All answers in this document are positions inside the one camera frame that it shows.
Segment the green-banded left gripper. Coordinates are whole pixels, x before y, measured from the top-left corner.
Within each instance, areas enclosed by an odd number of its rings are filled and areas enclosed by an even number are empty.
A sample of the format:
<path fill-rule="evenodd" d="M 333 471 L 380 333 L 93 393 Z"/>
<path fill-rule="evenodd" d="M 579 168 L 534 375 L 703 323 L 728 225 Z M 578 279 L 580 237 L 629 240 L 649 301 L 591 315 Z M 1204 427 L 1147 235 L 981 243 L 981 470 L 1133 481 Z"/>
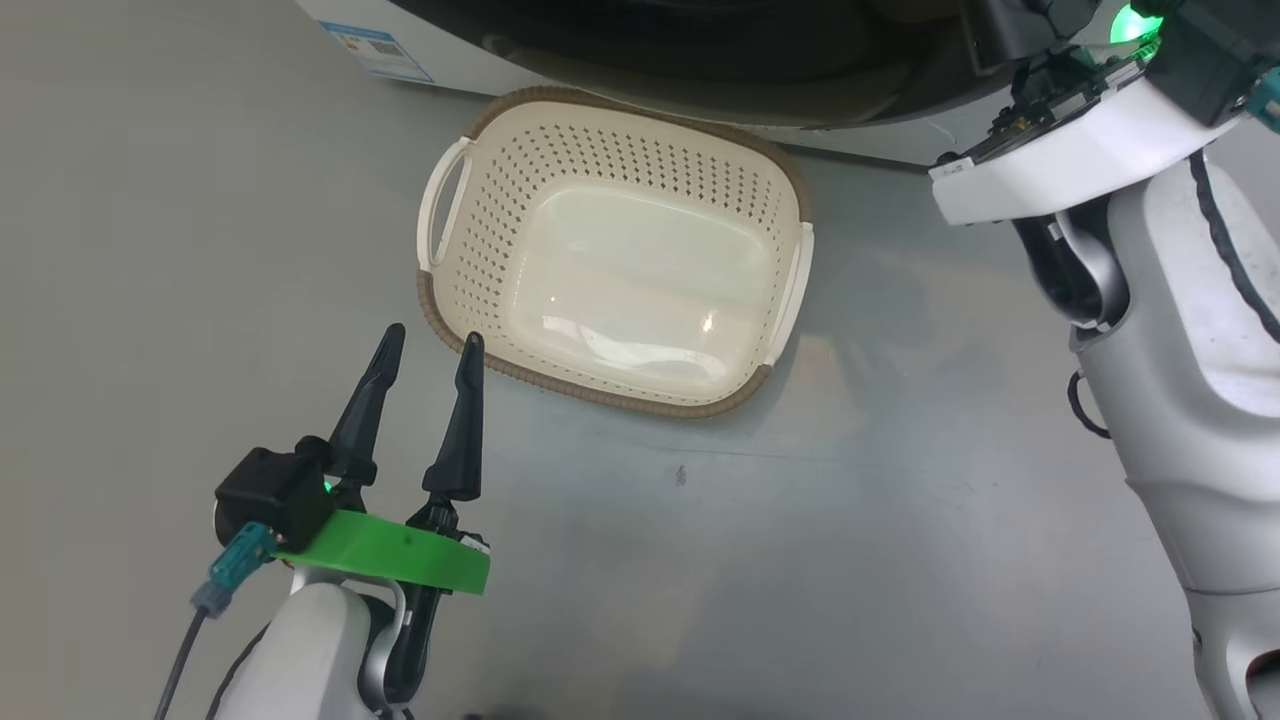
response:
<path fill-rule="evenodd" d="M 403 324 L 388 325 L 328 441 L 325 474 L 340 483 L 371 486 L 376 479 L 374 452 L 387 393 L 401 369 L 404 338 Z M 436 460 L 422 478 L 422 489 L 433 497 L 461 503 L 481 496 L 484 372 L 484 338 L 471 332 L 454 374 L 451 420 Z M 278 550 L 274 556 L 294 568 L 476 596 L 485 592 L 492 568 L 490 552 L 470 539 L 347 510 L 335 510 L 305 550 Z"/>

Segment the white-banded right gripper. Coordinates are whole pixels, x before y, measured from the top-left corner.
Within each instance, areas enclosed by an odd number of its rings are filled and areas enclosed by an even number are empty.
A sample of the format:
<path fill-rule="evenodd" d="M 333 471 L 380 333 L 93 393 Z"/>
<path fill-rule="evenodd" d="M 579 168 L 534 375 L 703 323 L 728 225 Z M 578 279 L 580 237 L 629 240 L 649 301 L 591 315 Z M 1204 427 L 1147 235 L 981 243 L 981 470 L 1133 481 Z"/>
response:
<path fill-rule="evenodd" d="M 1149 78 L 1157 44 L 1062 47 L 1020 67 L 986 138 L 931 169 L 950 225 L 1052 215 L 1170 168 L 1239 120 L 1203 124 Z"/>

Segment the white front-load washing machine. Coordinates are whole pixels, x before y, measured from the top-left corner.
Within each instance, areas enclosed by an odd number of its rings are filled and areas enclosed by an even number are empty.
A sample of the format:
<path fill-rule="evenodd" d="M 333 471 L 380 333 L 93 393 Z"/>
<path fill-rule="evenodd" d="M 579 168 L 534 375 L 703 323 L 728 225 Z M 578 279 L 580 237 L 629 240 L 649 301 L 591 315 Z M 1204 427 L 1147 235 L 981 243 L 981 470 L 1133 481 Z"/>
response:
<path fill-rule="evenodd" d="M 435 83 L 389 81 L 481 97 L 498 97 L 522 88 L 558 85 L 554 79 L 524 69 L 411 15 L 390 0 L 294 0 L 294 3 L 317 26 L 319 20 L 324 20 L 392 35 Z M 940 155 L 959 152 L 979 141 L 986 132 L 987 120 L 1005 101 L 1004 95 L 996 94 L 934 117 L 854 128 L 760 126 L 728 117 L 712 117 L 712 122 L 746 129 L 777 143 L 809 151 L 837 152 L 867 160 L 927 168 Z"/>

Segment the cream perforated laundry basket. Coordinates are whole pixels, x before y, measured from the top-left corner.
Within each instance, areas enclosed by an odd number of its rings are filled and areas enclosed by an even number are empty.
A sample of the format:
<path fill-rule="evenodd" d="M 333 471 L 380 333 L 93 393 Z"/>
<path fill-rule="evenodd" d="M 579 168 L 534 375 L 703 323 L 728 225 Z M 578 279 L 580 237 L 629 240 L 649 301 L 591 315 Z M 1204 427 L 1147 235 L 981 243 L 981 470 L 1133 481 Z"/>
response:
<path fill-rule="evenodd" d="M 436 337 L 550 392 L 696 420 L 769 379 L 814 254 L 794 160 L 742 129 L 575 88 L 498 97 L 439 158 L 416 223 Z"/>

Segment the blue energy label sticker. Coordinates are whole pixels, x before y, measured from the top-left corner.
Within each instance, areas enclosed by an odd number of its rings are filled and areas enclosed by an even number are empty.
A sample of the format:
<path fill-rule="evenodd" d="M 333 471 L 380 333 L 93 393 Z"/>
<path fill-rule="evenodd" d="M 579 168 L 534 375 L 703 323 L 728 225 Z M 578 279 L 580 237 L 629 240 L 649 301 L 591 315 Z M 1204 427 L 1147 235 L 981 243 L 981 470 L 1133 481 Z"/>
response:
<path fill-rule="evenodd" d="M 392 35 L 324 20 L 317 23 L 343 44 L 369 74 L 421 85 L 435 83 Z"/>

